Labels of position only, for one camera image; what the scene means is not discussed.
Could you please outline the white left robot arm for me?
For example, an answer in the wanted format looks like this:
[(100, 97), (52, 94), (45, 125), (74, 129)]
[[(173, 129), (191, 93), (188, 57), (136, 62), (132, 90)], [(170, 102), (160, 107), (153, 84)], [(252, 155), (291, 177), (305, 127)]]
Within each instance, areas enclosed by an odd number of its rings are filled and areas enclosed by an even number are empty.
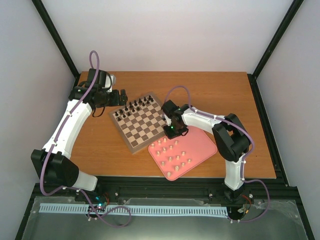
[(97, 109), (124, 106), (128, 97), (124, 89), (114, 89), (116, 77), (104, 70), (90, 68), (87, 79), (75, 86), (66, 110), (56, 130), (42, 149), (31, 153), (31, 161), (40, 180), (40, 190), (47, 196), (44, 183), (57, 184), (59, 189), (86, 190), (92, 201), (103, 198), (104, 188), (98, 178), (82, 172), (71, 161), (75, 141), (88, 117), (95, 117)]

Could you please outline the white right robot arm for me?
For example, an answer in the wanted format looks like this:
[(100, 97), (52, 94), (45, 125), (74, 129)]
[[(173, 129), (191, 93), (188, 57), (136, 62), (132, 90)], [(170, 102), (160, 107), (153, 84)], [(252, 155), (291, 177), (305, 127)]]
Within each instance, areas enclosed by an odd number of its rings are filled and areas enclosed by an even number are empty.
[(181, 107), (171, 100), (166, 101), (161, 110), (167, 125), (165, 135), (174, 139), (188, 133), (188, 127), (196, 127), (214, 137), (219, 154), (225, 160), (223, 195), (229, 202), (235, 202), (244, 190), (244, 168), (253, 140), (239, 118), (230, 113), (227, 116), (201, 111), (185, 104)]

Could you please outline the wooden chess board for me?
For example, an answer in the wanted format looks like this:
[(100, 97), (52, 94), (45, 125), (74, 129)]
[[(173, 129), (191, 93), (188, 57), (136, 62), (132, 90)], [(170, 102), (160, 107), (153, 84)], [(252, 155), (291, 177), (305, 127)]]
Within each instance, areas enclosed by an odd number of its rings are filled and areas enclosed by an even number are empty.
[[(153, 102), (149, 101), (149, 96), (153, 98)], [(145, 97), (150, 102), (149, 105), (144, 101)], [(139, 104), (139, 99), (145, 103), (145, 106)], [(155, 93), (148, 92), (129, 101), (126, 105), (127, 111), (125, 111), (124, 105), (109, 112), (109, 117), (132, 154), (139, 152), (152, 142), (165, 136), (163, 127), (167, 122), (163, 118), (162, 105), (163, 102)]]

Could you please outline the pink plastic tray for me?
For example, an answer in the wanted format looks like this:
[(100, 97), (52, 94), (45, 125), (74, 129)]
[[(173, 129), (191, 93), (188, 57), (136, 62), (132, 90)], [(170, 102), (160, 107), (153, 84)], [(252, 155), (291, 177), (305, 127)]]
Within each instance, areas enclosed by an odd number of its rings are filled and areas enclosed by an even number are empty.
[[(169, 181), (175, 181), (182, 177), (218, 151), (215, 143), (203, 130), (194, 126), (189, 126), (188, 129), (185, 136), (174, 139), (168, 139), (164, 136), (158, 139), (161, 140), (161, 145), (158, 145), (158, 140), (156, 140), (151, 143), (154, 144), (154, 148), (151, 147), (151, 144), (148, 146), (149, 154)], [(179, 171), (175, 171), (175, 166), (179, 166)]]

